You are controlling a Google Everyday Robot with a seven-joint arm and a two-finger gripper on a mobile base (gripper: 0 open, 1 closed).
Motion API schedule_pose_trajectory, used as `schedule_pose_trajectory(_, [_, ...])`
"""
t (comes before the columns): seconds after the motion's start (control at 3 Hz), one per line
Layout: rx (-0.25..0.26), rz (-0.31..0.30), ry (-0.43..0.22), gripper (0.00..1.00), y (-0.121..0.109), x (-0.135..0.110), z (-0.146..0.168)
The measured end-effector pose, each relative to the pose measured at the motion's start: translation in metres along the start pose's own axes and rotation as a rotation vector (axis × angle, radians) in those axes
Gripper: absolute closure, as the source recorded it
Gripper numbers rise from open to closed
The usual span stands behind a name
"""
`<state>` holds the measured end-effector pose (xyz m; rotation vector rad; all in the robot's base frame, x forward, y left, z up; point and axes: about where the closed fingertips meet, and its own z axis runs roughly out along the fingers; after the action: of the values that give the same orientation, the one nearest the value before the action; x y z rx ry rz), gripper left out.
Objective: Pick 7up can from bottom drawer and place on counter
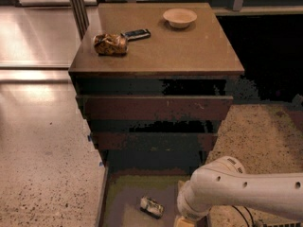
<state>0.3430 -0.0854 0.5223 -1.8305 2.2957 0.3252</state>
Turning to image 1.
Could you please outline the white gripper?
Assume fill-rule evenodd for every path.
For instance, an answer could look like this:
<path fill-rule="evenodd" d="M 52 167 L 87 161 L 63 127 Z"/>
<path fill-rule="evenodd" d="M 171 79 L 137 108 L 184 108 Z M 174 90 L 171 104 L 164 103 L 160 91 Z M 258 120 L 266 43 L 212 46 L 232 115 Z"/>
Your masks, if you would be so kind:
<path fill-rule="evenodd" d="M 182 216 L 177 216 L 174 220 L 173 227 L 197 227 L 197 223 Z"/>

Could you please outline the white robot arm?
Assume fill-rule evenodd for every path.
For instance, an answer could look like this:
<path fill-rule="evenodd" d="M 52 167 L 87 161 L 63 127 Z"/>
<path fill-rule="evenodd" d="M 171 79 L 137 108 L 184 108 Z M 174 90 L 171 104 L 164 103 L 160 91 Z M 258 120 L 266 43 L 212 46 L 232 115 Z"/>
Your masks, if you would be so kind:
<path fill-rule="evenodd" d="M 303 174 L 247 174 L 241 162 L 224 156 L 200 166 L 179 190 L 177 208 L 197 222 L 211 207 L 238 205 L 303 221 Z"/>

